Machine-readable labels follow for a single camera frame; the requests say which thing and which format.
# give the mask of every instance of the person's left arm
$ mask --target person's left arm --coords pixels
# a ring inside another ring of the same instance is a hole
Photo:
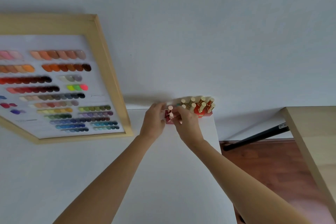
[[[145,153],[162,134],[160,112],[166,103],[153,104],[133,142],[63,211],[54,224],[111,224]]]

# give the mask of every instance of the black metal pole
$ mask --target black metal pole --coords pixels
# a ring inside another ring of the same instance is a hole
[[[233,144],[229,144],[223,147],[224,151],[229,151],[232,149],[236,149],[240,146],[246,145],[246,144],[250,144],[250,143],[254,143],[263,139],[266,139],[268,137],[271,136],[276,136],[278,134],[284,133],[289,131],[289,127],[287,126],[286,123],[280,124],[279,126],[275,126],[273,128],[267,129],[263,132],[260,132],[258,134],[255,134],[253,136],[250,136],[248,138],[245,138],[239,142],[233,143]]]

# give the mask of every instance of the reddish brown floor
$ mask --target reddish brown floor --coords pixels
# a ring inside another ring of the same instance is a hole
[[[294,141],[259,142],[222,154],[292,204],[313,224],[335,224]]]

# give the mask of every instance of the picture frame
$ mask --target picture frame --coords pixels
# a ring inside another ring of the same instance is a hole
[[[101,79],[124,132],[39,139],[2,116],[0,116],[0,126],[5,127],[35,144],[133,136],[128,112],[120,91],[117,75],[113,67],[98,15],[0,14],[0,25],[0,37],[2,35],[83,35],[98,65]]]

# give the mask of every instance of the person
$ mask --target person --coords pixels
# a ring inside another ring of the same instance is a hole
[[[110,224],[149,147],[162,134],[160,113],[166,103],[146,112],[140,134],[63,211],[54,224]],[[266,186],[215,150],[201,133],[198,117],[181,106],[173,109],[173,123],[182,141],[204,163],[248,224],[308,224],[305,217]]]

